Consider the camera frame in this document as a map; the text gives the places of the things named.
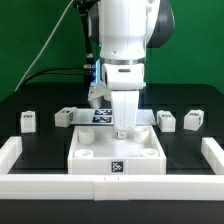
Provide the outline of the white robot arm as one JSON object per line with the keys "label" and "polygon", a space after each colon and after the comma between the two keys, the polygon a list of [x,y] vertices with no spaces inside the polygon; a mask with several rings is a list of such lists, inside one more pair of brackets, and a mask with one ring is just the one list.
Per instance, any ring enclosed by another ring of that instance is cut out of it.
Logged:
{"label": "white robot arm", "polygon": [[171,37],[173,10],[169,0],[99,0],[89,11],[89,21],[100,58],[88,101],[94,109],[102,99],[111,102],[114,130],[124,138],[136,125],[146,51]]}

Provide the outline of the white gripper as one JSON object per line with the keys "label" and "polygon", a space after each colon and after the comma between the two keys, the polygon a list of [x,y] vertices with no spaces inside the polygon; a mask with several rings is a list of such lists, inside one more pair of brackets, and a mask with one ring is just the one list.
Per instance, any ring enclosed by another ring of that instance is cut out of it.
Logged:
{"label": "white gripper", "polygon": [[[114,129],[119,139],[126,137],[126,130],[135,127],[139,92],[144,87],[144,65],[113,65],[104,63],[101,67],[101,78],[111,90]],[[126,115],[124,119],[124,92],[126,92]]]}

